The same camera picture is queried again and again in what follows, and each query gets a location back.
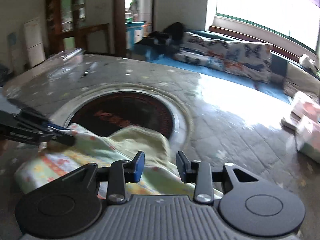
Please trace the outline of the floral patterned green garment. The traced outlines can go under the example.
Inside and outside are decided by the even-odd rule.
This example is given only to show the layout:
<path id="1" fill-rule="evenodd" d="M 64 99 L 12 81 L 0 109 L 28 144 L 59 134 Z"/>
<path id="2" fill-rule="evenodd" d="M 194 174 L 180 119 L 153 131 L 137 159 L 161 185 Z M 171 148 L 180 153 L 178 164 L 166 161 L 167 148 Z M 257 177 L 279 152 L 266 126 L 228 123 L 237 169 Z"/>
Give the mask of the floral patterned green garment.
<path id="1" fill-rule="evenodd" d="M 128 194 L 193 196 L 195 186 L 184 184 L 171 161 L 171 148 L 161 133 L 138 126 L 128 126 L 109 137 L 101 137 L 79 124 L 71 124 L 67 133 L 76 139 L 68 147 L 58 142 L 43 143 L 36 157 L 22 164 L 15 173 L 23 193 L 29 193 L 82 165 L 96 163 L 109 167 L 114 161 L 145 153 L 145 166 L 139 183 L 128 183 Z"/>

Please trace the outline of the wooden cabinet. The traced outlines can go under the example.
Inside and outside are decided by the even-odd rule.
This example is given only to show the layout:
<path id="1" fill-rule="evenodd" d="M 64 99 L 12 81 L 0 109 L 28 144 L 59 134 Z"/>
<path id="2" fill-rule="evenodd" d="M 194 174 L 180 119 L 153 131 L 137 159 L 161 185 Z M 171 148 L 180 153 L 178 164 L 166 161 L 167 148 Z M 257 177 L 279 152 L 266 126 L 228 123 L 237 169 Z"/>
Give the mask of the wooden cabinet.
<path id="1" fill-rule="evenodd" d="M 45 0 L 45 4 L 49 55 L 73 48 L 93 54 L 89 50 L 89 36 L 93 33 L 102 33 L 101 55 L 111 52 L 109 24 L 87 25 L 85 0 Z"/>

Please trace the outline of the white refrigerator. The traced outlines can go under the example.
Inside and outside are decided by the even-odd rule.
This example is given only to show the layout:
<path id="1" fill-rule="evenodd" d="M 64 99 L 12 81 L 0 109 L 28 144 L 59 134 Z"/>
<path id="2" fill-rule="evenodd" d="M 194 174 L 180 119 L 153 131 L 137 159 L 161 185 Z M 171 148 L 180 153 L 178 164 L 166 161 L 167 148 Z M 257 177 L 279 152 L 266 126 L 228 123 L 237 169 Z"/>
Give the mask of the white refrigerator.
<path id="1" fill-rule="evenodd" d="M 25 22 L 24 35 L 29 65 L 33 68 L 46 60 L 40 19 L 38 17 Z"/>

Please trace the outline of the clear plastic bag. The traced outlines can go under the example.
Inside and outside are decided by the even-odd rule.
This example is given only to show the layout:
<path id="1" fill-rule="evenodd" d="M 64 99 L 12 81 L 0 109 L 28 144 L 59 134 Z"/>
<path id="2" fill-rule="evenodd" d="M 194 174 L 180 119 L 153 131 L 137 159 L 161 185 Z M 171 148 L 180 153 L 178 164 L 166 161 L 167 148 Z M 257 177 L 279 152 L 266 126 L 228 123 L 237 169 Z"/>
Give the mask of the clear plastic bag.
<path id="1" fill-rule="evenodd" d="M 41 68 L 44 71 L 71 64 L 83 62 L 84 51 L 82 48 L 63 50 L 44 61 Z"/>

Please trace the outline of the pink white tissue pack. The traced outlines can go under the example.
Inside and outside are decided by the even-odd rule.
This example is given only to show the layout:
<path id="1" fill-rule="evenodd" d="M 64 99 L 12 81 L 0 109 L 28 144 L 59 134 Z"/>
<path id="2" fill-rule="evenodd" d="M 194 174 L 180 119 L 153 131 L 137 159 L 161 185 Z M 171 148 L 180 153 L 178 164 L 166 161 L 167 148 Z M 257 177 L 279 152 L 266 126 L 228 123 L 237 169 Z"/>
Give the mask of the pink white tissue pack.
<path id="1" fill-rule="evenodd" d="M 319 163 L 319 104 L 298 91 L 281 124 L 294 132 L 297 151 Z"/>

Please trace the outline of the black clothes pile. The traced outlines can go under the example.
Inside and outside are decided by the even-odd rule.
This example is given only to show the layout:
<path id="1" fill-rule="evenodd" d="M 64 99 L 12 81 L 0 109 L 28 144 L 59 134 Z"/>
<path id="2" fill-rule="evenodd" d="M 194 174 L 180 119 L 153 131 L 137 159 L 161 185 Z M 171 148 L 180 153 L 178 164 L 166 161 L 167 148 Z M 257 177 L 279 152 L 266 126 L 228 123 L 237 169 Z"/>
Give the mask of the black clothes pile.
<path id="1" fill-rule="evenodd" d="M 153 31 L 134 44 L 131 58 L 154 61 L 160 56 L 172 56 L 179 51 L 185 34 L 185 25 L 175 22 L 163 31 Z"/>

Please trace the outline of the grey folded blanket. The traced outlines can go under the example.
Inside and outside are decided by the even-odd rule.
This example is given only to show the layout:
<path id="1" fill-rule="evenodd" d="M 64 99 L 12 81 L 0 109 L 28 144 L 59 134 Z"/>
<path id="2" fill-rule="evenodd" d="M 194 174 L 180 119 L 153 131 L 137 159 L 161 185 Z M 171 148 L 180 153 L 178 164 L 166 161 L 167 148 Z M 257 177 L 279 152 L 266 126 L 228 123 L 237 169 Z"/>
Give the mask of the grey folded blanket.
<path id="1" fill-rule="evenodd" d="M 319 80 L 291 62 L 287 63 L 283 91 L 290 97 L 301 91 L 319 103 Z"/>

